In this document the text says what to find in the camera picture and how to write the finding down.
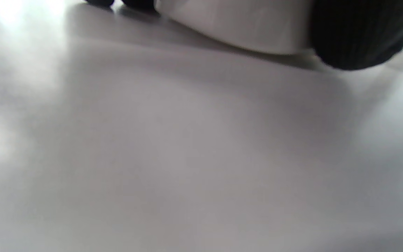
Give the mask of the person's left hand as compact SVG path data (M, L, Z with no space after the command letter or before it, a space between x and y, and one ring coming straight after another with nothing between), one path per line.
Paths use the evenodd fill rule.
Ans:
M403 50L403 0L124 0L222 43L258 53L312 49L340 70L363 70Z

